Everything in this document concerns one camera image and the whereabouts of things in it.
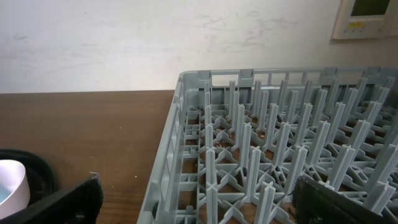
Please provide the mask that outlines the white ceramic cup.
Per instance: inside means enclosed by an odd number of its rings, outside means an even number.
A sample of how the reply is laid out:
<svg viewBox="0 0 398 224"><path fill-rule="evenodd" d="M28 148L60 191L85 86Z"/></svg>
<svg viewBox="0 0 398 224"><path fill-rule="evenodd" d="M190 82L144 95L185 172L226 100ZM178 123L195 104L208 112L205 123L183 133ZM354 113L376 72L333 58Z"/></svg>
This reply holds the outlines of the white ceramic cup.
<svg viewBox="0 0 398 224"><path fill-rule="evenodd" d="M30 201L30 188L23 163L1 160L1 219L25 209Z"/></svg>

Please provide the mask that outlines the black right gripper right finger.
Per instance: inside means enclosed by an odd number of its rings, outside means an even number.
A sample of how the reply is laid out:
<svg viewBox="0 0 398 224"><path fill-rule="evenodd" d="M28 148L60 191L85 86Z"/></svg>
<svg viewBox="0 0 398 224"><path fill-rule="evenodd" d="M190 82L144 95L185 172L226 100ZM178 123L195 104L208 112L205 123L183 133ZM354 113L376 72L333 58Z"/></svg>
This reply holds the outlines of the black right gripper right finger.
<svg viewBox="0 0 398 224"><path fill-rule="evenodd" d="M298 224L394 224L322 184L300 176L292 192Z"/></svg>

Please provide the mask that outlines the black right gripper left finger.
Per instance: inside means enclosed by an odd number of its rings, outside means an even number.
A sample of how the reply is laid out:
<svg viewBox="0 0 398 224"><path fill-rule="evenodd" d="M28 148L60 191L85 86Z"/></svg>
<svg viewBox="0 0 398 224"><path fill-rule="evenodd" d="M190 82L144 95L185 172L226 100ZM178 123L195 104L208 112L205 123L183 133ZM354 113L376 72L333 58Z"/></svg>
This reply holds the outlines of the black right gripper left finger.
<svg viewBox="0 0 398 224"><path fill-rule="evenodd" d="M1 224L95 224L104 199L99 175L92 172L79 184L61 189L1 219Z"/></svg>

